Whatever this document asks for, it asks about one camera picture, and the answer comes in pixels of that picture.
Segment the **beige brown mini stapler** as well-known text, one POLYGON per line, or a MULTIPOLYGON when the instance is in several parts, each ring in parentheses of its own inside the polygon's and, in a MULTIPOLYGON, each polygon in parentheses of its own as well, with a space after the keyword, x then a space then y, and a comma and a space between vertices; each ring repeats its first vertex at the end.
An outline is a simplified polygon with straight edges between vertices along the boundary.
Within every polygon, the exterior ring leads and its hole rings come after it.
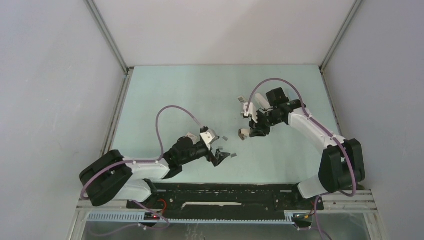
POLYGON ((246 129, 246 128, 239 129, 238 136, 242 141, 245 141, 250 136, 250 129, 246 129))

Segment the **long white stapler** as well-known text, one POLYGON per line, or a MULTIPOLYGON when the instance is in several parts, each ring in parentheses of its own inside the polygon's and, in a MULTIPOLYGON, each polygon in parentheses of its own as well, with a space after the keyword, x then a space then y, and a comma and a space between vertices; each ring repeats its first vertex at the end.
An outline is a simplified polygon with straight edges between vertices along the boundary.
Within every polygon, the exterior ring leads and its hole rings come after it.
POLYGON ((268 100, 265 99, 260 93, 256 93, 254 99, 261 109, 267 110, 271 108, 271 105, 268 100))

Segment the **staple box tray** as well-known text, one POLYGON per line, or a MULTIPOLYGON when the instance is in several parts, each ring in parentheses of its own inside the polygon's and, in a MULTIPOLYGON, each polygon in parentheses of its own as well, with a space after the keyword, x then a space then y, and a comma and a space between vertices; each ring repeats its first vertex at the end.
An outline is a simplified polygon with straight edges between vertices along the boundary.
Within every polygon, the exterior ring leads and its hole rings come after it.
POLYGON ((243 95, 237 97, 237 100, 243 105, 247 102, 246 98, 243 95))

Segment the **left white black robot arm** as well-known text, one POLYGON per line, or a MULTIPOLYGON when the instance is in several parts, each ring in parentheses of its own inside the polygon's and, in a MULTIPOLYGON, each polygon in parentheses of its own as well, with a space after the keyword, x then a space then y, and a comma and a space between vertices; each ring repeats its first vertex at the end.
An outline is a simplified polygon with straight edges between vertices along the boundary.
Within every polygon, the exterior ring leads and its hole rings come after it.
POLYGON ((213 151, 203 140, 194 143, 188 136, 179 138, 160 160, 129 160, 114 149, 79 174, 83 186, 80 199, 89 200, 94 207, 128 200, 153 208, 158 202, 153 181, 171 179, 184 165, 202 158, 217 167, 230 156, 220 149, 213 151))

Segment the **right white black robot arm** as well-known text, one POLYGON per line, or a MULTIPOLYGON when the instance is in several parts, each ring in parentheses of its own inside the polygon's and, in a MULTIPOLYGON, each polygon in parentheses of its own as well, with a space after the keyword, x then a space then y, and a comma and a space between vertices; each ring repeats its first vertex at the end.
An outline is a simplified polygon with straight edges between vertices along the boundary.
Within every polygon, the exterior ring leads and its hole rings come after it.
POLYGON ((272 127, 286 124, 322 154, 317 175, 296 184, 290 196, 295 208, 304 209, 312 197, 353 188, 366 178, 362 145, 357 139, 346 139, 330 131, 312 117, 300 99, 290 100, 281 87, 266 96, 257 93, 254 97, 260 108, 251 102, 242 104, 241 116, 250 122, 249 129, 239 130, 241 139, 265 137, 272 127))

